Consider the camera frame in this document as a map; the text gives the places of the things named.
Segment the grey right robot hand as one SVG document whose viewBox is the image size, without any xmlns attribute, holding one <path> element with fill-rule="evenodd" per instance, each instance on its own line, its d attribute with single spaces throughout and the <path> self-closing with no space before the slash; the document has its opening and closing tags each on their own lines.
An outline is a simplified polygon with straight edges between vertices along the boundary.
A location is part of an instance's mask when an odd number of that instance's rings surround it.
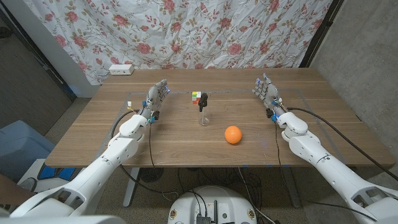
<svg viewBox="0 0 398 224">
<path fill-rule="evenodd" d="M 252 92 L 263 102 L 267 110 L 272 114 L 280 116 L 287 112 L 282 105 L 282 98 L 279 96 L 277 87 L 272 80 L 263 73 L 263 79 L 258 78 Z"/>
</svg>

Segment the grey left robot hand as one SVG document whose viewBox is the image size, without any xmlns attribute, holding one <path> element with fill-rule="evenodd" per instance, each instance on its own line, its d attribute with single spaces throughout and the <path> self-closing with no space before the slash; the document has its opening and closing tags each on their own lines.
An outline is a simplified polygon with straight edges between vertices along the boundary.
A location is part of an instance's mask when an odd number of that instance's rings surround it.
<svg viewBox="0 0 398 224">
<path fill-rule="evenodd" d="M 149 119 L 155 111 L 160 109 L 162 102 L 169 93 L 167 79 L 156 83 L 147 92 L 147 98 L 143 101 L 144 105 L 140 109 L 139 115 Z"/>
</svg>

